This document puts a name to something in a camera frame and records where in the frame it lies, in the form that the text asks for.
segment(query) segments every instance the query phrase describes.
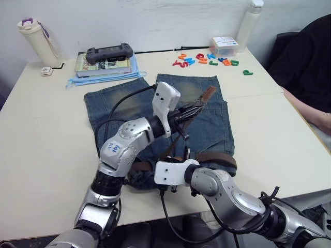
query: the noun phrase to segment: black shirt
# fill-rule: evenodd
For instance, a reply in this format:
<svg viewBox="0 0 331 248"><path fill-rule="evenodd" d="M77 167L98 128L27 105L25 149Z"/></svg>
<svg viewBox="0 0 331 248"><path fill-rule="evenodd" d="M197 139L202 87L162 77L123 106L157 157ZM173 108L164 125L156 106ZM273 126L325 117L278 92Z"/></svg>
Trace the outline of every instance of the black shirt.
<svg viewBox="0 0 331 248"><path fill-rule="evenodd" d="M269 69L280 85L307 105L331 112L331 14L310 23Z"/></svg>

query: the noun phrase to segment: white wall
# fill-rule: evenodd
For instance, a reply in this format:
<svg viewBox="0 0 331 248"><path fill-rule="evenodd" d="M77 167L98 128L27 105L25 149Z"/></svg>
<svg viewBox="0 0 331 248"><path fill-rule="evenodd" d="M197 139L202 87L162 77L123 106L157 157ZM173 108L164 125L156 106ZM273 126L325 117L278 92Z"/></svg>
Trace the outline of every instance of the white wall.
<svg viewBox="0 0 331 248"><path fill-rule="evenodd" d="M90 47L129 43L135 51L208 45L236 35L249 0L0 0L0 93L27 61L38 60L16 24L35 17L55 34L64 57ZM248 47L263 64L277 33L302 29L331 13L330 0L265 0Z"/></svg>

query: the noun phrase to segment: blue face mask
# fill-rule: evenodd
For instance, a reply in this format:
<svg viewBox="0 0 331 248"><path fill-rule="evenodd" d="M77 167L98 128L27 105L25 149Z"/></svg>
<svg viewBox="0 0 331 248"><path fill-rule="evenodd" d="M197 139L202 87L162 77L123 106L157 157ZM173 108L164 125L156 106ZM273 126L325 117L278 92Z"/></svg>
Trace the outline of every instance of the blue face mask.
<svg viewBox="0 0 331 248"><path fill-rule="evenodd" d="M96 84L102 82L109 82L109 81L117 81L117 80L124 80L124 79L132 79L132 78L140 78L146 76L147 72L145 71L138 71L134 73L127 73L127 74L117 74L117 75L107 75L107 76L90 76L90 77L74 77L68 80L68 84L66 88L70 88L71 86L80 86L85 84Z"/></svg>

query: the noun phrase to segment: person's arm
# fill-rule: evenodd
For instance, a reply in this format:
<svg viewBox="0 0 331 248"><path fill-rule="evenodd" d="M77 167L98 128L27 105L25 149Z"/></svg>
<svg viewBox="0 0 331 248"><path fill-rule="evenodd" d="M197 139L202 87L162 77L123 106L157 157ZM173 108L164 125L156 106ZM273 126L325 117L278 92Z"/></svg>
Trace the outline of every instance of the person's arm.
<svg viewBox="0 0 331 248"><path fill-rule="evenodd" d="M331 114L320 110L301 102L288 90L281 87L284 90L284 96L292 103L293 106L302 114L302 116L310 123L316 125L324 133L331 135Z"/></svg>

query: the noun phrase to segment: person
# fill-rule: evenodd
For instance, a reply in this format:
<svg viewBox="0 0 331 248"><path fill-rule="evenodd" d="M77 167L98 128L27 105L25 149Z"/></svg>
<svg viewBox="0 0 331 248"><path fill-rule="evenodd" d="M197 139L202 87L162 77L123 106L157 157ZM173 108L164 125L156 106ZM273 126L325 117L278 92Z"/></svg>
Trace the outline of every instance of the person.
<svg viewBox="0 0 331 248"><path fill-rule="evenodd" d="M306 26L268 73L331 151L331 14Z"/></svg>

